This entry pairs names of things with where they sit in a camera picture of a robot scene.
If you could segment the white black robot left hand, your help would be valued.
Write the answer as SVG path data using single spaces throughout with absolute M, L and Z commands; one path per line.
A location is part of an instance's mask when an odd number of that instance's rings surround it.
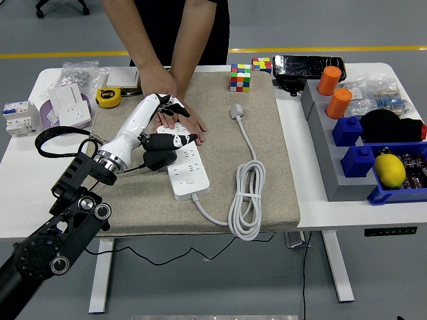
M 158 112 L 168 115 L 178 113 L 189 117 L 185 107 L 175 97 L 151 94 L 138 104 L 115 138 L 99 148 L 95 161 L 105 164 L 113 172 L 125 171 L 131 162 L 131 151 L 139 146 L 147 151 L 171 151 L 178 150 L 197 139 L 196 134 L 145 133 L 144 130 L 153 115 Z

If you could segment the person's right hand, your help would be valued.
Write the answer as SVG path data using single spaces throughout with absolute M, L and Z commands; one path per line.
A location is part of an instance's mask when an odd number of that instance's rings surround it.
M 141 89 L 145 96 L 153 93 L 171 95 L 178 97 L 177 85 L 173 77 L 161 65 L 148 65 L 138 67 Z M 177 115 L 169 116 L 163 113 L 157 113 L 154 117 L 155 129 L 163 125 L 166 128 L 173 129 L 177 121 Z

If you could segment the person's left hand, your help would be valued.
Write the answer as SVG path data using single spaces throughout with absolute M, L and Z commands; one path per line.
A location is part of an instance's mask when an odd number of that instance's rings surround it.
M 177 116 L 177 121 L 180 122 L 191 134 L 196 134 L 197 139 L 195 144 L 197 146 L 202 146 L 205 142 L 204 133 L 207 131 L 207 127 L 197 113 L 186 103 L 182 103 L 185 107 L 185 110 L 189 113 L 189 117 L 184 117 L 183 115 Z

